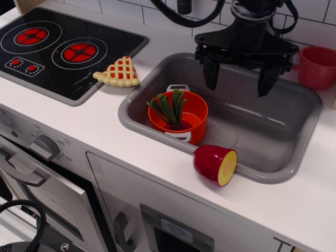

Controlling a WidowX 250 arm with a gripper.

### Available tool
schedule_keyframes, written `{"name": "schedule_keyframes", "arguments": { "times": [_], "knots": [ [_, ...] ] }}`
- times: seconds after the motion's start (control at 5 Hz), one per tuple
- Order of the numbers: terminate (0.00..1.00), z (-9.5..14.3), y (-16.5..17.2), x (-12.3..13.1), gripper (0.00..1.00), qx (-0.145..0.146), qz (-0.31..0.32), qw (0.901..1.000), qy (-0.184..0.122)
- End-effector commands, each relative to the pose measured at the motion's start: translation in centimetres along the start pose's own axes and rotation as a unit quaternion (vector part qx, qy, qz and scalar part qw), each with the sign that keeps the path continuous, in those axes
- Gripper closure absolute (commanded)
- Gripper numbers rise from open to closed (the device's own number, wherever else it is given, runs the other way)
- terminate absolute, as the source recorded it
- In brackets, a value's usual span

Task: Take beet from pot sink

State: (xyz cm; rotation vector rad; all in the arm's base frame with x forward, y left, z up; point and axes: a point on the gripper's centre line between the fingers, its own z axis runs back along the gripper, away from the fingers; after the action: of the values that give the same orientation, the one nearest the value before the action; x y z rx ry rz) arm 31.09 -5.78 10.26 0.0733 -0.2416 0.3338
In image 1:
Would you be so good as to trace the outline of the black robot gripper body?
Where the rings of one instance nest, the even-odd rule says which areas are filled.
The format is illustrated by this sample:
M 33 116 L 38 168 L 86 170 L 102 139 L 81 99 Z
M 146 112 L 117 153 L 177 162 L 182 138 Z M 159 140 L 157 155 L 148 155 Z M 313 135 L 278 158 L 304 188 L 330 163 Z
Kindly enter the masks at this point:
M 195 36 L 195 59 L 247 68 L 279 67 L 289 71 L 299 47 L 266 31 L 267 22 L 249 23 L 237 18 L 229 27 Z

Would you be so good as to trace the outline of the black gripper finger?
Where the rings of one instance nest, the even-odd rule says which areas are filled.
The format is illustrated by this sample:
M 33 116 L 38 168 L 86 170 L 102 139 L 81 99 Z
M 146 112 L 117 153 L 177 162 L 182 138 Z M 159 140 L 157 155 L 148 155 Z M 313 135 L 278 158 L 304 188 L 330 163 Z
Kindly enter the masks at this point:
M 220 64 L 212 59 L 205 59 L 203 66 L 203 74 L 205 78 L 205 84 L 211 90 L 216 89 L 218 73 Z
M 258 79 L 258 96 L 266 96 L 278 81 L 281 74 L 281 68 L 273 66 L 270 68 L 261 68 Z

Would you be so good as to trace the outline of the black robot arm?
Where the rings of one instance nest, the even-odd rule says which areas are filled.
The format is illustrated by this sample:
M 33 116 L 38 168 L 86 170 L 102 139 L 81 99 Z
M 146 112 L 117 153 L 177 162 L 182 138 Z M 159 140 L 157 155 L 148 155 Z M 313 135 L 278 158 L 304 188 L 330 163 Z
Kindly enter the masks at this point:
M 280 75 L 290 72 L 292 59 L 299 47 L 280 38 L 295 27 L 278 29 L 273 17 L 278 7 L 286 5 L 294 21 L 298 12 L 292 1 L 232 1 L 230 10 L 235 17 L 227 28 L 195 36 L 195 58 L 203 65 L 208 88 L 215 90 L 220 64 L 260 69 L 258 95 L 265 96 Z

